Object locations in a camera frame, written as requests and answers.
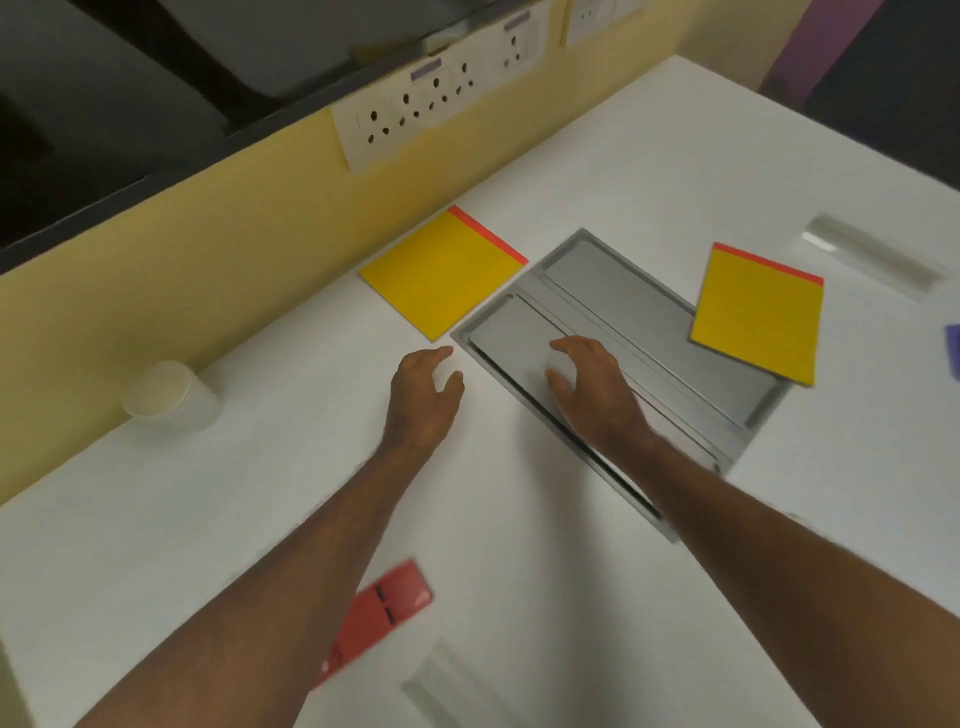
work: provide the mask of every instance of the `red card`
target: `red card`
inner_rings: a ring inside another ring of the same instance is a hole
[[[433,594],[413,559],[388,571],[357,593],[333,641],[317,685],[320,686],[431,603]]]

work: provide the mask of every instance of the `yellow notepad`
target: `yellow notepad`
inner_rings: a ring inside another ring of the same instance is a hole
[[[690,339],[814,383],[824,280],[716,243]]]
[[[526,263],[453,206],[361,268],[360,276],[436,341]]]

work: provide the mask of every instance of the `purple label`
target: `purple label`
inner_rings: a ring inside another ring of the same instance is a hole
[[[411,81],[417,81],[417,80],[423,78],[424,76],[426,76],[428,73],[430,73],[430,71],[436,71],[438,68],[440,68],[441,62],[442,62],[442,61],[441,61],[440,57],[437,57],[437,58],[435,58],[434,60],[432,60],[432,61],[430,61],[430,62],[428,62],[428,63],[425,63],[425,64],[422,65],[420,68],[417,68],[417,69],[411,71],[411,73],[410,73],[410,80],[411,80]]]
[[[530,19],[530,11],[522,12],[517,17],[507,21],[507,24],[503,26],[504,33],[509,33],[517,25],[519,25],[520,23],[525,23],[529,19]]]

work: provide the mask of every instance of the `disposable cup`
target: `disposable cup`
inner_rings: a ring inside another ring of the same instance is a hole
[[[146,370],[127,391],[123,406],[137,420],[194,432],[213,425],[221,410],[220,398],[178,361]]]

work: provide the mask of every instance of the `desk surface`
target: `desk surface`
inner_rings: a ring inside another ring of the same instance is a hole
[[[691,301],[715,240],[820,266],[791,246],[823,212],[960,270],[960,195],[680,59],[457,204],[534,261],[585,227]],[[817,386],[789,393],[731,481],[960,613],[943,343],[960,287],[911,303],[823,265]],[[124,425],[0,508],[0,639],[37,726],[72,724],[329,497],[423,344],[345,276],[205,373],[225,400],[211,429]],[[436,602],[300,725],[422,725],[399,684],[439,637],[535,725],[814,725],[685,549],[454,360],[461,414],[369,571],[416,556]]]

